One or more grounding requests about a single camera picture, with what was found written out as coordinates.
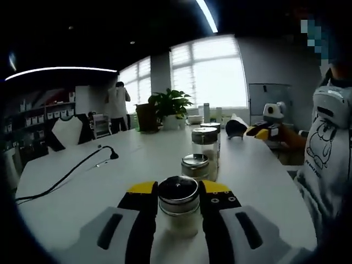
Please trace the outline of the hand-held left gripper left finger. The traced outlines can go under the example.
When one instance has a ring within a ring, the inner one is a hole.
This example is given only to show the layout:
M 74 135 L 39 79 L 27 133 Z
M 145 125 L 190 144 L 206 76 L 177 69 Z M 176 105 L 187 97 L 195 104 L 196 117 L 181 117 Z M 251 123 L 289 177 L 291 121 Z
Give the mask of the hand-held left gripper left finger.
M 78 263 L 150 263 L 156 231 L 158 182 L 130 187 L 80 233 Z

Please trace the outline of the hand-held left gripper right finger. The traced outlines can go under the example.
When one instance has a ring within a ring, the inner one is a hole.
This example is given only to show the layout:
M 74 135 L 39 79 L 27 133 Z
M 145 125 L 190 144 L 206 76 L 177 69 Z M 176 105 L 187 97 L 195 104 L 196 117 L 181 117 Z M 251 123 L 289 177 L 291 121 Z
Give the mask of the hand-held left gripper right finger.
M 243 206 L 227 186 L 199 182 L 202 227 L 210 263 L 288 263 L 291 246 L 279 228 L 251 206 Z

